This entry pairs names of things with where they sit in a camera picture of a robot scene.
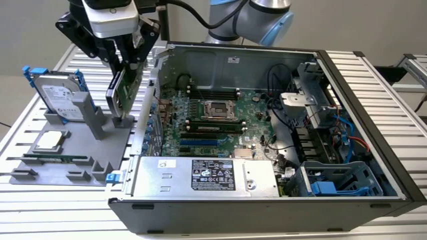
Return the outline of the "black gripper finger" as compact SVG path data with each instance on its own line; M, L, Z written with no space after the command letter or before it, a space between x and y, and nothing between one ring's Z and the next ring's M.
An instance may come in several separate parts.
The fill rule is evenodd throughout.
M132 64L141 63L155 46L160 36L160 22L151 18L140 18L136 32L129 35L127 44L128 62Z
M71 13L60 17L55 26L89 58L99 58L113 73L123 70L113 41L93 36Z

